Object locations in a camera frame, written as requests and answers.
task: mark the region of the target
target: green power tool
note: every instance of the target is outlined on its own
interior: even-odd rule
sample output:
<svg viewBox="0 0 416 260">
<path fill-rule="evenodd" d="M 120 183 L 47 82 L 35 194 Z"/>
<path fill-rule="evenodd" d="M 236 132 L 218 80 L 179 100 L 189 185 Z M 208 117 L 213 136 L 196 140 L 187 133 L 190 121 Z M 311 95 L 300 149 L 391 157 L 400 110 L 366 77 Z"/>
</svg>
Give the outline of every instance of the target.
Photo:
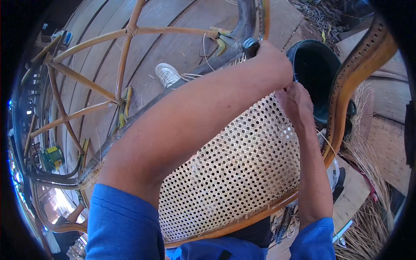
<svg viewBox="0 0 416 260">
<path fill-rule="evenodd" d="M 40 153 L 40 159 L 48 172 L 59 171 L 65 164 L 64 153 L 59 145 L 43 150 Z"/>
</svg>

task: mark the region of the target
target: blue sleeve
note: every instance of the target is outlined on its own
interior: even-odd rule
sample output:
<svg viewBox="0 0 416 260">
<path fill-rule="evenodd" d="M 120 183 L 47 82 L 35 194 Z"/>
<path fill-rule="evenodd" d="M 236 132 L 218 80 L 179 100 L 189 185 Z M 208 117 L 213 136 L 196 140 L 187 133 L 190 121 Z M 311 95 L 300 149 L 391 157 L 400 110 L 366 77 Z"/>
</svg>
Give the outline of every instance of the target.
<svg viewBox="0 0 416 260">
<path fill-rule="evenodd" d="M 158 218 L 150 203 L 96 184 L 89 210 L 87 259 L 164 259 Z"/>
<path fill-rule="evenodd" d="M 302 229 L 290 246 L 291 260 L 335 260 L 332 244 L 334 222 L 321 218 Z"/>
</svg>

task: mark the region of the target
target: black pants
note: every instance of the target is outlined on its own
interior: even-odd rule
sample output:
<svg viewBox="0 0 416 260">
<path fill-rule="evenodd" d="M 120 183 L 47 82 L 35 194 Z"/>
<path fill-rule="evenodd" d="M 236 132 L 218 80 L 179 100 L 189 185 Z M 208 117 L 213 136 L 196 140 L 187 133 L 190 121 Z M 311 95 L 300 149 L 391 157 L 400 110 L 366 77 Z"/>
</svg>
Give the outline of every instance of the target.
<svg viewBox="0 0 416 260">
<path fill-rule="evenodd" d="M 270 229 L 270 216 L 260 220 L 239 231 L 235 231 L 225 237 L 238 238 L 249 241 L 260 248 L 268 248 L 272 240 L 272 231 Z"/>
</svg>

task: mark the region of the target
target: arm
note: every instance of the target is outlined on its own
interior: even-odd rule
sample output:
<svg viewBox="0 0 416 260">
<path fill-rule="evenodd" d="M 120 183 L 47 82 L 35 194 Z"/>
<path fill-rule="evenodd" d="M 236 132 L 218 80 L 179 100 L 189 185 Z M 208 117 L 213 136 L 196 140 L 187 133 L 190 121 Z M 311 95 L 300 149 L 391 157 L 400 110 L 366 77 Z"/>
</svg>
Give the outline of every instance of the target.
<svg viewBox="0 0 416 260">
<path fill-rule="evenodd" d="M 99 183 L 157 208 L 168 174 L 255 102 L 290 85 L 292 77 L 287 57 L 262 42 L 255 58 L 186 83 L 152 106 L 112 146 Z"/>
<path fill-rule="evenodd" d="M 303 229 L 325 217 L 332 218 L 332 192 L 319 148 L 308 91 L 294 82 L 287 92 L 276 92 L 279 105 L 295 127 L 300 146 L 299 219 Z"/>
</svg>

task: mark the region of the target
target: blue shirt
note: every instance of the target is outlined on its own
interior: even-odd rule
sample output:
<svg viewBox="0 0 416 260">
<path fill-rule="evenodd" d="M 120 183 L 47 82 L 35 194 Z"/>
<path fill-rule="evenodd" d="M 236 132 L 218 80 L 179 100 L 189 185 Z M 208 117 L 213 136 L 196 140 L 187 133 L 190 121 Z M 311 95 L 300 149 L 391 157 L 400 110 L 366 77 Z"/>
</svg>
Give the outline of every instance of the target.
<svg viewBox="0 0 416 260">
<path fill-rule="evenodd" d="M 158 211 L 148 202 L 121 190 L 96 184 L 88 219 L 87 259 L 164 259 Z M 299 232 L 291 259 L 335 259 L 332 218 L 322 218 Z M 263 249 L 237 238 L 189 242 L 166 255 L 171 260 L 264 260 Z"/>
</svg>

